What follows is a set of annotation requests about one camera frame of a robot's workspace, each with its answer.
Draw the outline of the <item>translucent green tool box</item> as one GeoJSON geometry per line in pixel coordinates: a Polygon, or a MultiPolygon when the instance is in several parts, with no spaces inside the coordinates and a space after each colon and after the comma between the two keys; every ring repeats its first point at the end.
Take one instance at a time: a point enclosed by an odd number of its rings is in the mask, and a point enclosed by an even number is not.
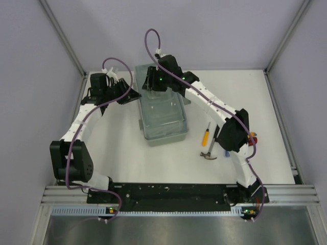
{"type": "Polygon", "coordinates": [[[165,92],[143,90],[150,66],[139,65],[134,70],[133,88],[142,96],[138,103],[140,129],[149,146],[183,141],[188,132],[183,97],[171,88],[165,92]]]}

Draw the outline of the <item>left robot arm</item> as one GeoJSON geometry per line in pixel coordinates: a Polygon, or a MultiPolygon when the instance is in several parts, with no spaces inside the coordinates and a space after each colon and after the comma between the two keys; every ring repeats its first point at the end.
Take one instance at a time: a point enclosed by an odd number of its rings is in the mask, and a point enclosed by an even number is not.
{"type": "Polygon", "coordinates": [[[88,80],[90,87],[76,118],[61,139],[50,144],[51,161],[56,180],[67,182],[68,186],[75,183],[99,189],[99,198],[108,203],[114,200],[116,190],[110,187],[110,177],[95,171],[87,142],[110,101],[124,105],[140,99],[141,94],[114,72],[93,72],[88,80]]]}

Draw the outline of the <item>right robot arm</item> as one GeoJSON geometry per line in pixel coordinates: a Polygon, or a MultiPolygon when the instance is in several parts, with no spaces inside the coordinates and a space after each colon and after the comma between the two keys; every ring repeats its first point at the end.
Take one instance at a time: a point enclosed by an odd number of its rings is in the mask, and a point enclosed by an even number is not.
{"type": "Polygon", "coordinates": [[[252,201],[263,185],[250,165],[254,154],[248,142],[253,139],[249,130],[249,115],[245,109],[236,110],[218,99],[192,72],[183,72],[172,55],[156,54],[155,63],[148,68],[144,90],[162,92],[172,89],[202,108],[220,128],[217,142],[230,153],[236,170],[238,195],[245,202],[252,201]]]}

